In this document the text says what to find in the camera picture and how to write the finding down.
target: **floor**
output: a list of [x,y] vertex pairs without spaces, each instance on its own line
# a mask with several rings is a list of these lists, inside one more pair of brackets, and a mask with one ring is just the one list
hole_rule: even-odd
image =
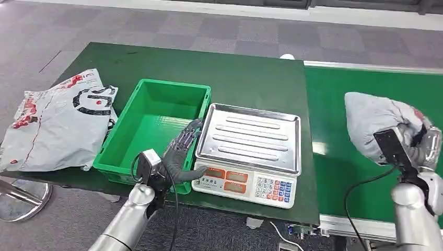
[[[441,31],[8,1],[0,5],[0,135],[11,124],[23,91],[47,89],[90,41],[443,67]],[[56,188],[51,203],[35,218],[20,224],[0,222],[2,249],[86,250],[119,206],[93,192]],[[167,247],[169,214],[171,210],[158,214],[139,250]],[[249,230],[241,216],[187,207],[181,208],[181,215],[176,250],[276,249],[278,236],[269,224]],[[330,239],[301,242],[305,250],[333,250]]]

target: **green bin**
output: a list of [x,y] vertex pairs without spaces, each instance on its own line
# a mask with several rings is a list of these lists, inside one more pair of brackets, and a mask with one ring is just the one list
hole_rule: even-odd
[[[154,149],[161,156],[191,120],[203,118],[210,99],[209,86],[140,80],[95,158],[94,168],[109,181],[135,184],[131,164],[137,154]],[[193,165],[195,144],[189,149],[183,170],[190,170]],[[176,188],[178,193],[187,194],[191,184],[184,182]]]

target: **table edge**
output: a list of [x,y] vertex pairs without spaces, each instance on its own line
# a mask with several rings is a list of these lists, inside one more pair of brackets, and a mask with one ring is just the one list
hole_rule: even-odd
[[303,61],[303,63],[305,66],[310,66],[310,67],[323,67],[323,68],[333,67],[333,68],[367,70],[367,71],[377,71],[377,72],[443,74],[442,68],[423,68],[423,67],[337,63],[337,62],[321,62],[321,61]]

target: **white plastic bag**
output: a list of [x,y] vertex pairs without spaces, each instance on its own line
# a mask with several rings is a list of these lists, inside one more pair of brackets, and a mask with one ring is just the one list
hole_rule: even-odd
[[365,157],[377,164],[386,160],[374,138],[374,133],[399,123],[408,126],[411,136],[422,129],[423,114],[414,107],[389,98],[363,93],[346,93],[347,131],[351,142]]
[[25,92],[0,148],[0,172],[89,170],[110,126],[118,89],[103,87],[96,69],[43,92]]

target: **green tabletop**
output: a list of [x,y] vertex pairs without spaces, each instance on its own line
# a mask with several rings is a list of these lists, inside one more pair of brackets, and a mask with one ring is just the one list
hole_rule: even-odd
[[[279,209],[192,191],[180,203],[303,225],[319,225],[316,173],[305,73],[302,61],[181,51],[129,45],[90,43],[58,78],[59,83],[97,68],[105,85],[119,88],[114,108],[120,114],[141,78],[209,85],[212,102],[291,113],[301,118],[301,176],[295,204]],[[131,186],[108,182],[97,170],[67,168],[48,173],[4,172],[2,175],[43,180],[57,185],[127,196]]]
[[[362,92],[405,102],[429,116],[437,127],[443,128],[443,76],[337,67],[306,67],[305,72],[319,211],[321,214],[345,216],[345,191],[358,181],[380,175],[390,168],[380,167],[363,157],[349,140],[345,93]],[[441,160],[437,173],[443,175]],[[393,222],[394,208],[390,191],[397,183],[399,174],[394,172],[388,177],[356,188],[349,197],[351,217]]]

